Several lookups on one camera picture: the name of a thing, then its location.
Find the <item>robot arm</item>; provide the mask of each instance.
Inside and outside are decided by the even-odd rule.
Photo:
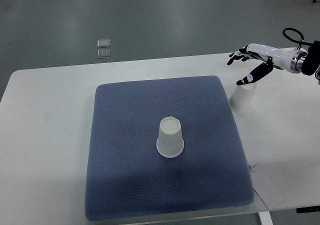
[[[288,36],[285,34],[286,30],[293,30],[295,32],[297,31],[293,28],[286,28],[282,32],[286,38],[288,38]],[[303,39],[303,35],[299,31],[297,32]],[[230,54],[230,60],[228,61],[227,65],[231,65],[235,60],[241,60],[244,62],[249,59],[257,59],[263,62],[242,80],[239,80],[236,83],[237,85],[255,83],[269,74],[273,68],[287,70],[288,72],[294,74],[302,72],[305,75],[312,75],[316,72],[316,78],[320,78],[320,69],[318,69],[320,65],[320,55],[318,55],[320,52],[320,41],[314,41],[312,44],[301,40],[298,43],[299,46],[291,51],[283,51],[279,48],[252,43]],[[301,44],[310,46],[308,53],[300,50]]]

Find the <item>blue cushion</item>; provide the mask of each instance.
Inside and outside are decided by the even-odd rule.
[[[156,147],[161,119],[180,120],[184,150]],[[216,76],[119,82],[96,89],[87,166],[90,221],[235,207],[253,186]]]

